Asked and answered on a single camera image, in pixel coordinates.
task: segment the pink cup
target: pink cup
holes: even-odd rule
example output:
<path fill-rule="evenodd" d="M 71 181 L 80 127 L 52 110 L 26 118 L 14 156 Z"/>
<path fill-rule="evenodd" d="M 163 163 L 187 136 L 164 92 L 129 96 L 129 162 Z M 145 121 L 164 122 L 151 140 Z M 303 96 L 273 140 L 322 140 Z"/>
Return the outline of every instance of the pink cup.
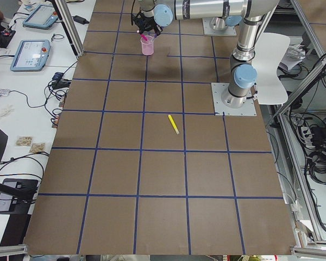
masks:
<path fill-rule="evenodd" d="M 144 38 L 140 39 L 142 54 L 143 55 L 152 55 L 154 52 L 154 49 L 153 49 L 154 38 L 149 35 L 145 35 L 145 37 L 147 38 L 147 41 Z"/>

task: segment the white chair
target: white chair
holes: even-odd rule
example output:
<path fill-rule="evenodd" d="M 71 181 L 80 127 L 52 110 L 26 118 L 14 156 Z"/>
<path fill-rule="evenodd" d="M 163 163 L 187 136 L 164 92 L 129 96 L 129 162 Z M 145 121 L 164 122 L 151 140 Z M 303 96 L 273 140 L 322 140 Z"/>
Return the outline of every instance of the white chair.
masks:
<path fill-rule="evenodd" d="M 256 55 L 252 66 L 257 70 L 259 104 L 275 105 L 287 101 L 287 93 L 277 76 L 277 68 L 290 44 L 286 35 L 262 33 L 259 37 L 255 51 Z"/>

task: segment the cardboard surface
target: cardboard surface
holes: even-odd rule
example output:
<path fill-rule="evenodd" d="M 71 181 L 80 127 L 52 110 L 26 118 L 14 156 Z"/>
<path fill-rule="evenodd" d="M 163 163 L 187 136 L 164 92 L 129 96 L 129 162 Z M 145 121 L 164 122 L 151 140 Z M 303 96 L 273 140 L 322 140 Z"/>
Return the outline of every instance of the cardboard surface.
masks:
<path fill-rule="evenodd" d="M 201 20 L 174 21 L 144 57 L 131 3 L 97 1 L 29 253 L 290 254 L 259 108 L 257 117 L 214 116 L 210 82 L 229 78 L 236 40 L 202 36 Z"/>

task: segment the power strip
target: power strip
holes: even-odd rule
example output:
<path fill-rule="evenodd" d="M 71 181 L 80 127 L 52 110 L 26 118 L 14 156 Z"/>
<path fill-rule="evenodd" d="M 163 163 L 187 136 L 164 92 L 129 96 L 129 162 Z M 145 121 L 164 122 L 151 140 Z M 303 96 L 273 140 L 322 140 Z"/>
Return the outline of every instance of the power strip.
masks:
<path fill-rule="evenodd" d="M 300 137 L 304 140 L 305 146 L 307 148 L 315 149 L 315 146 L 313 146 L 312 139 L 313 134 L 311 133 L 311 130 L 309 127 L 301 126 L 299 128 Z"/>

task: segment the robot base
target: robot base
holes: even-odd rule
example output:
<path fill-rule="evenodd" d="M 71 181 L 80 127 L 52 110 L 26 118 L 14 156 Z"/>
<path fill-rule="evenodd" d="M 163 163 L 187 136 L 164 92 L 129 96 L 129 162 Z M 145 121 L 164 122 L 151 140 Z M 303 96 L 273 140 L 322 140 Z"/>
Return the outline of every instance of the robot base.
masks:
<path fill-rule="evenodd" d="M 252 99 L 245 100 L 242 107 L 234 109 L 225 105 L 222 101 L 222 94 L 228 88 L 229 83 L 211 83 L 212 99 L 214 100 L 214 110 L 216 116 L 257 116 L 254 101 Z"/>
<path fill-rule="evenodd" d="M 211 36 L 237 36 L 234 26 L 229 26 L 226 30 L 214 30 L 210 27 L 212 17 L 203 18 L 204 35 Z"/>

